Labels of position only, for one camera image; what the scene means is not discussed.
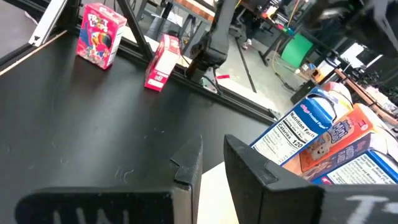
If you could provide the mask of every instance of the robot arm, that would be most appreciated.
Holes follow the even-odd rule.
[[[228,54],[228,29],[238,0],[219,0],[210,31],[193,46],[187,78],[199,82],[209,68],[219,68]]]

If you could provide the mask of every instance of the nutrition facts label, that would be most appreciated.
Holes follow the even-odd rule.
[[[292,111],[254,143],[253,148],[281,165],[317,136]]]
[[[327,175],[334,184],[394,184],[395,182],[363,154]]]

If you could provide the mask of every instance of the froot loops box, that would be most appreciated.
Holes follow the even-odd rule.
[[[85,5],[77,54],[107,69],[113,62],[127,19],[101,3]]]

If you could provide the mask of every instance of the sneaker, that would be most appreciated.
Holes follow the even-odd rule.
[[[33,21],[37,25],[37,21],[35,18],[33,18],[27,11],[25,11],[25,16],[28,17],[31,21]]]
[[[247,41],[245,41],[243,44],[242,44],[242,48],[244,49],[244,50],[247,50],[248,49],[248,47],[251,45],[251,39],[248,39]]]

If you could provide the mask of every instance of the orange box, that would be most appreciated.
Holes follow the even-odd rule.
[[[388,127],[367,106],[356,103],[354,110],[341,117],[326,133],[300,153],[301,168],[305,172],[336,154],[368,133]]]

